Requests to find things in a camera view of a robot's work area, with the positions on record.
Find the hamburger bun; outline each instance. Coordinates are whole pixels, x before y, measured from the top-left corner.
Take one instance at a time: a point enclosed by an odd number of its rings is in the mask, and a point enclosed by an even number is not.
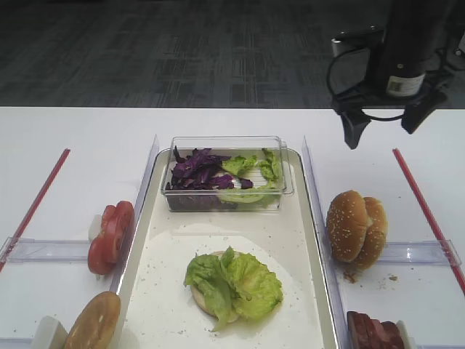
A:
[[[336,260],[365,270],[380,258],[388,228],[380,200],[354,190],[341,193],[331,202],[326,226]]]
[[[333,257],[352,262],[362,249],[368,227],[363,197],[354,190],[336,196],[329,206],[326,227]]]
[[[82,310],[66,338],[65,349],[107,349],[118,323],[121,300],[102,292]]]
[[[225,251],[216,251],[216,252],[213,252],[212,254],[218,256],[218,258],[221,258],[223,253],[225,253]],[[239,256],[239,254],[240,254],[239,252],[235,252],[234,253],[234,258],[237,258]],[[203,296],[202,292],[200,292],[199,289],[197,287],[195,287],[195,286],[191,286],[190,291],[192,292],[192,296],[193,296],[195,302],[197,303],[197,305],[199,306],[199,308],[202,309],[207,314],[209,314],[211,316],[215,316],[215,314],[213,314],[210,310],[208,310],[206,308],[205,297]],[[239,315],[235,311],[233,311],[231,313],[231,316],[230,316],[230,318],[229,318],[229,320],[227,322],[232,323],[232,322],[236,321],[238,318],[239,318]]]

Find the white table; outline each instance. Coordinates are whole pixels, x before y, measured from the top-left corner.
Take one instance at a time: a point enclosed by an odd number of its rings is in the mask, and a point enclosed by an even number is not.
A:
[[[397,115],[397,111],[376,113]],[[299,152],[307,138],[324,212],[336,194],[355,189],[384,202],[390,241],[434,240],[392,155],[391,150],[399,148],[443,233],[465,260],[464,113],[436,111],[414,135],[408,135],[400,122],[373,122],[358,149],[351,151],[344,143],[339,117],[330,110],[0,108],[0,243],[14,233],[64,148],[71,153],[26,228],[25,238],[85,239],[92,218],[106,204],[122,198],[134,201],[155,134],[161,149],[168,148],[174,136],[277,135]],[[375,278],[373,273],[368,272],[367,278]],[[401,273],[396,271],[400,281],[407,277]],[[464,297],[451,272],[446,279],[450,291],[440,304],[456,309],[450,316],[456,318],[457,328],[464,328]],[[86,301],[107,286],[105,280],[95,284],[85,265],[8,264],[0,273],[0,337],[30,337],[34,321],[52,308],[49,314],[56,314],[69,329]],[[352,286],[344,288],[355,294],[353,310],[396,320],[395,307],[367,305],[366,294],[357,295]],[[401,289],[396,291],[399,297]],[[432,295],[418,293],[425,307],[434,303]],[[4,311],[12,302],[14,309]],[[429,333],[421,325],[423,316],[413,314],[411,318],[418,321],[409,323],[417,342],[443,344],[432,343],[439,338],[445,344],[465,345],[463,331],[452,338],[453,329],[445,330],[443,337]]]

